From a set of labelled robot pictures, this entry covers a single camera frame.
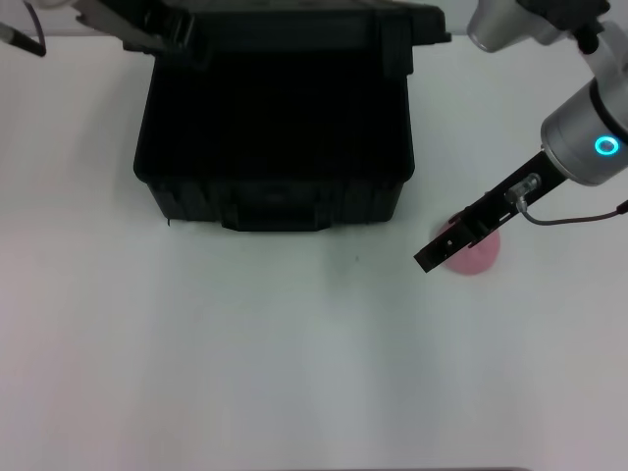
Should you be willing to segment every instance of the black storage box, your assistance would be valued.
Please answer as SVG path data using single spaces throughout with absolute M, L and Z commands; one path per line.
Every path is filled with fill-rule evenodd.
M 445 18 L 327 3 L 202 14 L 208 67 L 156 60 L 134 170 L 166 218 L 318 231 L 393 216 L 414 172 L 412 46 L 448 41 Z

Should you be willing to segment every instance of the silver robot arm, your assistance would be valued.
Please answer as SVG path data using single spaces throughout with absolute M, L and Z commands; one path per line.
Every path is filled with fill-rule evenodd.
M 568 35 L 594 78 L 543 122 L 539 154 L 456 215 L 452 226 L 415 256 L 426 272 L 519 213 L 534 224 L 553 226 L 628 212 L 628 203 L 622 203 L 605 215 L 547 222 L 527 212 L 567 179 L 598 185 L 628 167 L 628 36 L 615 23 L 598 22 L 608 8 L 605 0 L 480 0 L 467 32 L 482 50 L 497 52 L 529 37 L 550 45 Z

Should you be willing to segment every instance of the white surface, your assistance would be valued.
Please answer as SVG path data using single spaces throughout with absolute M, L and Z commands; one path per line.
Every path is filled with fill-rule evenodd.
M 415 50 L 417 172 L 392 222 L 168 228 L 132 173 L 151 61 L 110 38 L 0 48 L 0 467 L 628 469 L 628 220 L 502 231 L 426 276 L 448 215 L 537 153 L 575 47 Z M 605 212 L 628 173 L 537 217 Z

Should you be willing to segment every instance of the cable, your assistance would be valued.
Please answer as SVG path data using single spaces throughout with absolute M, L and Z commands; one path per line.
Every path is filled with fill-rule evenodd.
M 0 41 L 34 54 L 35 56 L 43 57 L 46 55 L 46 40 L 41 27 L 41 22 L 32 8 L 32 5 L 27 2 L 24 3 L 30 17 L 32 18 L 39 42 L 31 39 L 23 32 L 16 30 L 14 27 L 5 25 L 4 23 L 0 23 Z
M 578 224 L 578 223 L 595 223 L 597 221 L 604 221 L 606 219 L 614 218 L 615 216 L 621 216 L 628 213 L 628 200 L 621 203 L 617 208 L 606 214 L 600 214 L 599 216 L 590 216 L 587 218 L 569 218 L 569 219 L 556 219 L 553 221 L 539 221 L 533 218 L 528 213 L 528 201 L 526 196 L 532 191 L 538 189 L 541 186 L 541 177 L 537 174 L 530 174 L 521 182 L 513 186 L 505 195 L 506 201 L 510 204 L 514 204 L 517 211 L 521 215 L 537 226 L 562 226 L 564 224 Z
M 530 216 L 528 211 L 520 211 L 521 215 L 530 221 L 532 224 L 536 224 L 537 226 L 561 226 L 563 224 L 577 224 L 577 223 L 594 223 L 596 221 L 603 221 L 605 219 L 614 218 L 615 216 L 619 216 L 617 211 L 613 211 L 612 213 L 601 214 L 599 216 L 591 216 L 588 218 L 571 218 L 571 219 L 557 219 L 555 221 L 539 221 L 538 219 Z
M 43 33 L 43 27 L 41 27 L 41 21 L 39 20 L 39 16 L 35 9 L 32 8 L 28 2 L 24 2 L 26 9 L 28 10 L 28 14 L 30 15 L 30 19 L 32 20 L 32 24 L 35 26 L 35 31 L 37 32 L 37 39 L 39 39 L 39 44 L 43 47 L 43 54 L 46 55 L 46 36 Z

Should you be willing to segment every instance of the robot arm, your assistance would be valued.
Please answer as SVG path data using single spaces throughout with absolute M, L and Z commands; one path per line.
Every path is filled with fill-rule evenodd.
M 607 10 L 603 0 L 480 1 L 468 29 L 480 48 L 494 52 L 526 37 L 551 44 L 571 34 L 594 78 L 544 121 L 539 154 L 456 215 L 415 256 L 426 272 L 518 213 L 535 221 L 528 205 L 565 180 L 598 185 L 628 167 L 628 36 L 614 23 L 598 23 Z M 625 206 L 605 216 L 623 214 Z
M 203 67 L 211 53 L 208 28 L 200 25 L 203 16 L 197 13 L 248 12 L 267 6 L 252 0 L 31 1 L 40 6 L 72 4 L 80 22 L 118 36 L 127 48 L 172 54 L 197 67 Z M 346 8 L 357 8 L 351 6 L 358 3 L 334 1 Z M 377 2 L 382 0 L 361 0 L 359 5 L 369 8 Z M 313 8 L 312 2 L 290 4 Z M 606 0 L 479 0 L 468 28 L 478 47 L 496 52 L 529 37 L 549 45 L 569 35 L 576 39 L 594 78 L 545 120 L 541 152 L 456 215 L 452 226 L 416 255 L 426 272 L 479 243 L 517 214 L 532 219 L 528 205 L 565 180 L 597 185 L 628 167 L 628 36 L 613 23 L 599 23 L 608 9 Z M 613 215 L 624 212 L 628 204 Z

